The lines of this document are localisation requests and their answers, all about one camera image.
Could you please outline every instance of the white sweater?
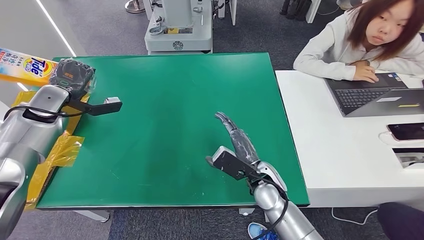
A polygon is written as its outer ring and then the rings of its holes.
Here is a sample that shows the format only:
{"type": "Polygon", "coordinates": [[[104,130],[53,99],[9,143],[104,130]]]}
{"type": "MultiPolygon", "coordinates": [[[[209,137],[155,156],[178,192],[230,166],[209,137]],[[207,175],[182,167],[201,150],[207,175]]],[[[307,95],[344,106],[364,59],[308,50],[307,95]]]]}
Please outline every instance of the white sweater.
{"type": "Polygon", "coordinates": [[[419,34],[397,57],[374,61],[373,59],[382,52],[381,47],[367,52],[362,45],[353,49],[347,41],[355,17],[356,14],[352,11],[346,11],[327,24],[320,34],[309,40],[297,56],[294,69],[321,78],[353,80],[356,67],[349,64],[368,60],[371,66],[378,70],[408,75],[424,74],[424,42],[419,34]]]}

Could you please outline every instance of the laptop keyboard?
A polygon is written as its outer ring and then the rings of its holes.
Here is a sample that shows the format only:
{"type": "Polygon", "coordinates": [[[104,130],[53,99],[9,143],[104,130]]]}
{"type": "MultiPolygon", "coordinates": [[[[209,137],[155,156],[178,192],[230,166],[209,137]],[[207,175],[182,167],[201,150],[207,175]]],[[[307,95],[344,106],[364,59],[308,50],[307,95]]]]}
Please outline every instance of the laptop keyboard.
{"type": "Polygon", "coordinates": [[[393,88],[336,90],[335,93],[344,108],[360,108],[393,88]]]}

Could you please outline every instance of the laptop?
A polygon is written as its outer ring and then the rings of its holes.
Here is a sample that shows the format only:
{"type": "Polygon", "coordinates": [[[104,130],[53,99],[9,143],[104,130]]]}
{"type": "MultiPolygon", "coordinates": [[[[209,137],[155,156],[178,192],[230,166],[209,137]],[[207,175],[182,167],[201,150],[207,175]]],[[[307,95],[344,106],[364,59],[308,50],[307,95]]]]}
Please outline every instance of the laptop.
{"type": "Polygon", "coordinates": [[[376,76],[376,83],[325,80],[344,117],[424,114],[424,88],[408,89],[394,72],[376,76]]]}

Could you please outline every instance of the woman's hand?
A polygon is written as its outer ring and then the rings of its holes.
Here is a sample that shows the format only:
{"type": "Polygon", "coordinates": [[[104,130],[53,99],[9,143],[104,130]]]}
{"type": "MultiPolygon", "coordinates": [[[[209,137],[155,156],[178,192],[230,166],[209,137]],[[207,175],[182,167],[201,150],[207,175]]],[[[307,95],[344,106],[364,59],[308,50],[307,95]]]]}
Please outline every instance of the woman's hand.
{"type": "Polygon", "coordinates": [[[376,76],[376,70],[372,66],[364,65],[360,62],[354,62],[352,65],[356,66],[355,75],[353,76],[354,81],[367,81],[369,83],[375,83],[379,81],[376,76]]]}

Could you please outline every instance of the smartphone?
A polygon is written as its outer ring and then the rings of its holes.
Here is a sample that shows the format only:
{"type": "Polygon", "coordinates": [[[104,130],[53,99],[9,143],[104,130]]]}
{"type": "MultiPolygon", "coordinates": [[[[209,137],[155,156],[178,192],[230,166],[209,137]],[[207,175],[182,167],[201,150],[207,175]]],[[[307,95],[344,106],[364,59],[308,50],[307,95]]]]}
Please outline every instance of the smartphone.
{"type": "Polygon", "coordinates": [[[424,122],[387,125],[394,139],[424,140],[424,122]]]}

